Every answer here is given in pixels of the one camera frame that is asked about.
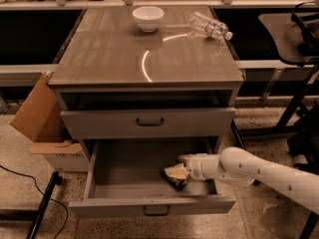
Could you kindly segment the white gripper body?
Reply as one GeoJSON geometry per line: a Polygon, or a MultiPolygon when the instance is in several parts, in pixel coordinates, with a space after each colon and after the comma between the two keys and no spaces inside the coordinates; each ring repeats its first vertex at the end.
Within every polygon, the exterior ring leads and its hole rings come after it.
{"type": "Polygon", "coordinates": [[[186,171],[192,179],[215,179],[222,174],[220,155],[205,153],[193,155],[186,162],[186,171]]]}

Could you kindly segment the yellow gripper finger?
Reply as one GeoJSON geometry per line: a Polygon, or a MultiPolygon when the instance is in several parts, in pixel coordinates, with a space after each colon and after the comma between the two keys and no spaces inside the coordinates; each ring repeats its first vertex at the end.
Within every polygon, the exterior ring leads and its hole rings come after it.
{"type": "Polygon", "coordinates": [[[180,179],[180,180],[185,180],[189,176],[189,172],[187,171],[183,163],[177,164],[175,166],[167,167],[164,170],[164,173],[169,178],[180,179]]]}
{"type": "Polygon", "coordinates": [[[178,157],[178,160],[182,163],[187,163],[192,158],[194,158],[194,154],[182,154],[178,157]]]}

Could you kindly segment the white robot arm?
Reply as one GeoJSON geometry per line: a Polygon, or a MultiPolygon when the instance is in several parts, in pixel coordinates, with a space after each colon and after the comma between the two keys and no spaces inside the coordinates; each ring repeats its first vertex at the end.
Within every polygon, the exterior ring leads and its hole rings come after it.
{"type": "Polygon", "coordinates": [[[227,147],[220,154],[184,154],[178,159],[179,164],[163,170],[177,187],[189,177],[242,187],[258,180],[319,214],[319,176],[314,173],[259,158],[238,147],[227,147]]]}

